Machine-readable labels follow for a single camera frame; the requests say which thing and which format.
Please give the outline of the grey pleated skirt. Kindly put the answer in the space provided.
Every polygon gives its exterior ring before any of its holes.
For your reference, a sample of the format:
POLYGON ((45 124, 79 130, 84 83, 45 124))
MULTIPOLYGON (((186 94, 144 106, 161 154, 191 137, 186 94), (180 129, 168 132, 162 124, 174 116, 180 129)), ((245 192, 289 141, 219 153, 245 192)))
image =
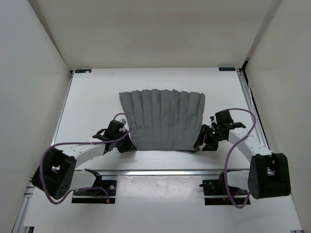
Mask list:
POLYGON ((132 122, 130 137, 137 150, 197 152, 205 95, 177 90, 135 90, 119 94, 132 122))

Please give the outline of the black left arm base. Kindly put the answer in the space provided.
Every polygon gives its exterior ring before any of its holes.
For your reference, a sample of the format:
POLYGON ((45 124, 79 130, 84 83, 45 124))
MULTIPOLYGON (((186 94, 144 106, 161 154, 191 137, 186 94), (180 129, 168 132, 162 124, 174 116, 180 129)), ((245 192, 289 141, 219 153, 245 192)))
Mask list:
POLYGON ((117 180, 104 179, 99 172, 88 168, 74 173, 70 188, 72 203, 114 204, 116 201, 117 180))

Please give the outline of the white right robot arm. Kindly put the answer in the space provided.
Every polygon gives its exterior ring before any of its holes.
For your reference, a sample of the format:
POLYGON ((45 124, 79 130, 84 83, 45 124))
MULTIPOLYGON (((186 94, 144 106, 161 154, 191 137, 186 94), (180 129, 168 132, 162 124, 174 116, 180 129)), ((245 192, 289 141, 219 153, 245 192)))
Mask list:
POLYGON ((229 153, 238 149, 250 164, 247 171, 224 169, 223 178, 218 182, 222 193, 229 194, 239 188, 255 199, 290 195, 288 159, 283 153, 272 152, 261 145, 240 122, 202 125, 195 145, 203 146, 203 151, 216 151, 221 141, 231 143, 229 153))

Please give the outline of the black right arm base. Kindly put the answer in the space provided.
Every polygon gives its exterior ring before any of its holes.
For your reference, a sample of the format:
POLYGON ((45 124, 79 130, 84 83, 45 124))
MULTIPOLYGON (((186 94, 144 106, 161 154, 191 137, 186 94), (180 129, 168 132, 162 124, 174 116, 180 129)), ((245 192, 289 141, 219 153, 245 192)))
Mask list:
MULTIPOLYGON (((222 170, 203 170, 202 181, 199 187, 204 193, 205 206, 230 206, 227 190, 225 188, 224 172, 222 170)), ((234 202, 241 206, 245 201, 246 205, 250 205, 250 199, 247 199, 248 191, 238 187, 229 186, 229 192, 234 202)))

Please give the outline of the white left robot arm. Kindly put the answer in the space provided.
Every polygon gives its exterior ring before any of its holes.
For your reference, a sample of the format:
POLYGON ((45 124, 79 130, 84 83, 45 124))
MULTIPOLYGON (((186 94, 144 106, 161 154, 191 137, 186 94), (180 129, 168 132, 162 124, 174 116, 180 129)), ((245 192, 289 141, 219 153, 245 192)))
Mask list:
POLYGON ((56 148, 65 143, 55 144, 41 157, 31 183, 43 191, 52 204, 60 204, 73 191, 87 191, 91 194, 102 192, 108 197, 108 190, 102 187, 102 178, 98 172, 90 168, 77 171, 76 168, 114 148, 120 153, 136 150, 127 130, 109 134, 107 129, 102 129, 93 138, 99 141, 69 143, 71 147, 65 151, 56 148))

